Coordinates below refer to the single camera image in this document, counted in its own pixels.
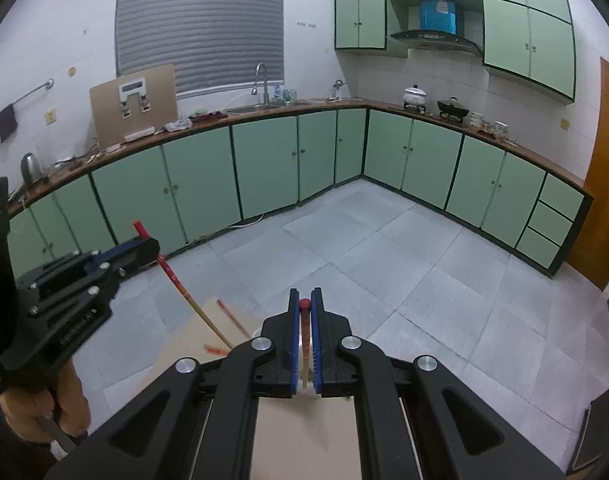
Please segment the left hand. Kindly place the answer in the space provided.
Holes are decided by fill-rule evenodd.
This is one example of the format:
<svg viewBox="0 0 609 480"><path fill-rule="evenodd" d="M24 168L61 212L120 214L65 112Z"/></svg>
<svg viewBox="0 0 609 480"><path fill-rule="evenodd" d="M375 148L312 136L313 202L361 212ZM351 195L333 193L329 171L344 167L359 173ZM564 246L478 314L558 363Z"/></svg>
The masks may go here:
<svg viewBox="0 0 609 480"><path fill-rule="evenodd" d="M31 393L18 388L9 388L0 395L0 407L8 426L18 437L29 442L50 443L52 437L39 424L38 417L52 414L56 404L62 410L58 425L65 434L80 437L88 431L90 406L73 360L60 370L56 396L47 390Z"/></svg>

